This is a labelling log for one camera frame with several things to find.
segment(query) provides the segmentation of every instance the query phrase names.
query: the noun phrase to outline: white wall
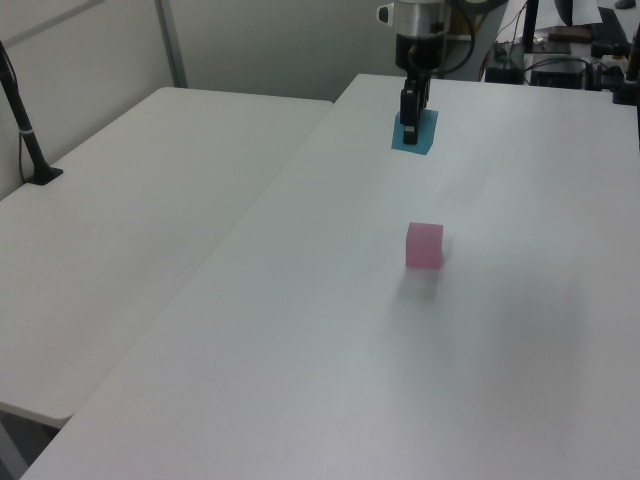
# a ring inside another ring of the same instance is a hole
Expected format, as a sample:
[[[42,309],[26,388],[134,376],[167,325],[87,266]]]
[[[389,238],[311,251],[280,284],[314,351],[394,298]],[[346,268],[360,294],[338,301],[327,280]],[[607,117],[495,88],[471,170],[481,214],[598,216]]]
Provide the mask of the white wall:
[[[106,0],[8,54],[50,163],[151,92],[172,85],[153,0]],[[2,92],[0,198],[20,185],[17,155],[18,129]],[[30,172],[26,150],[24,155]]]
[[[358,73],[402,75],[395,35],[376,21],[391,0],[167,0],[189,87],[335,101]],[[450,78],[475,80],[504,7]],[[455,46],[447,64],[464,56]]]

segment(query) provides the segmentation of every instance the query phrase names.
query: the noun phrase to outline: blue paper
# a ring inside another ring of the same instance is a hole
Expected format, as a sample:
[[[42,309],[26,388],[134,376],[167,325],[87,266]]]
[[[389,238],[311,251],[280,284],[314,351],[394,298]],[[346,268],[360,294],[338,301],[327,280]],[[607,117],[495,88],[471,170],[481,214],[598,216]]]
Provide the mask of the blue paper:
[[[435,110],[423,110],[420,114],[420,126],[418,127],[418,143],[416,145],[407,145],[402,141],[404,138],[404,125],[400,123],[400,113],[398,113],[396,115],[396,124],[393,128],[391,148],[402,150],[403,152],[426,155],[433,145],[433,137],[436,135],[436,123],[438,123],[438,112]]]

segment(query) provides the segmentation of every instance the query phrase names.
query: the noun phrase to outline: pink cube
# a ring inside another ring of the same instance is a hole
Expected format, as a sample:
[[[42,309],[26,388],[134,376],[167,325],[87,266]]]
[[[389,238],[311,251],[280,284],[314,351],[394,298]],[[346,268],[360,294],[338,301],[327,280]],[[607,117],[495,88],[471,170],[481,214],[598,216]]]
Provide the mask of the pink cube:
[[[442,225],[410,223],[407,232],[407,267],[442,266]]]

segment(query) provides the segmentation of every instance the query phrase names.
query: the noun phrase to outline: white paper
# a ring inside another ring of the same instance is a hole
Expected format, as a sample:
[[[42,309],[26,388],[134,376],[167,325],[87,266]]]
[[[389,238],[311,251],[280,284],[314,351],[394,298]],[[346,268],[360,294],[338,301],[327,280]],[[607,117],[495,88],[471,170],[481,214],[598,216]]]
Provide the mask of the white paper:
[[[602,23],[597,0],[573,0],[573,24],[587,25],[590,23]],[[560,27],[565,23],[558,15],[555,0],[540,0],[538,4],[538,19],[536,30]]]

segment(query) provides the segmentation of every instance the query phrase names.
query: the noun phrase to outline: white tabletop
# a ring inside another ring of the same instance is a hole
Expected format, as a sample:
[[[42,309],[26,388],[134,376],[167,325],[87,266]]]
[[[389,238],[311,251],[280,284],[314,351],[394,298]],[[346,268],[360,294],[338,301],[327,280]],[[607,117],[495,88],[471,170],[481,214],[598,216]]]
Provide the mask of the white tabletop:
[[[329,108],[162,89],[0,202],[0,409],[73,415]]]
[[[424,157],[402,82],[354,81],[26,480],[635,478],[635,109],[434,80]]]

